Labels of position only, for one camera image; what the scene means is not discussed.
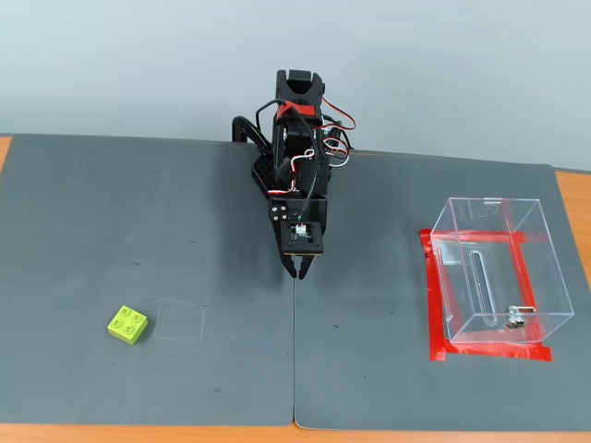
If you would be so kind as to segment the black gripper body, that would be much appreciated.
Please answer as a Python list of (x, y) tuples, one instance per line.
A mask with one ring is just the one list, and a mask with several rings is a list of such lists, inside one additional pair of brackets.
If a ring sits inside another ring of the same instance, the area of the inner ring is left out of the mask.
[(288, 200), (288, 221), (291, 223), (310, 224), (316, 222), (320, 231), (325, 233), (328, 201), (326, 198), (312, 198), (305, 207), (304, 198)]

